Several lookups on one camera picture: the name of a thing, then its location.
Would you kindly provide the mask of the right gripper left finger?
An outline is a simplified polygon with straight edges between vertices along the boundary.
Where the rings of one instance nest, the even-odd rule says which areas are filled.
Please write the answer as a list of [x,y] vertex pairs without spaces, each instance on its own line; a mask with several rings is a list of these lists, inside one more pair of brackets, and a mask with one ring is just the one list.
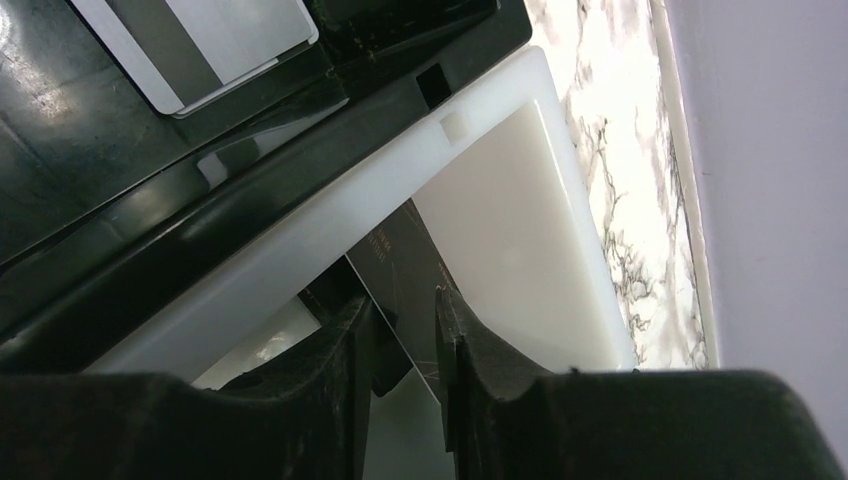
[[1,379],[5,479],[359,479],[371,299],[218,390],[161,373]]

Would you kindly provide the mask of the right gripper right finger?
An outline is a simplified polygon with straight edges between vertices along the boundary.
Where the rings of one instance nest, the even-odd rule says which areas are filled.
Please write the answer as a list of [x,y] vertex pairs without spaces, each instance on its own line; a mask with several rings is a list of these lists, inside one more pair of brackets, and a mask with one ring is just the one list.
[[438,288],[445,446],[460,479],[841,479],[801,398],[751,370],[553,373]]

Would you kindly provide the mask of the black card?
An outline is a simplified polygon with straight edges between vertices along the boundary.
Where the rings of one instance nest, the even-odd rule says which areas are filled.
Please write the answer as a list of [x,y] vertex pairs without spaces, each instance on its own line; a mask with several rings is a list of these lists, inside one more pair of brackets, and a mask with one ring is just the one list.
[[346,258],[383,316],[377,324],[374,393],[386,395],[411,370],[438,393],[436,290],[455,282],[414,202],[392,212]]
[[[349,301],[361,296],[371,298],[346,257],[335,261],[297,295],[320,325],[327,324]],[[372,391],[377,397],[384,397],[412,369],[412,361],[393,331],[397,315],[391,310],[384,312],[379,305],[376,309],[378,320],[374,321],[375,367]]]

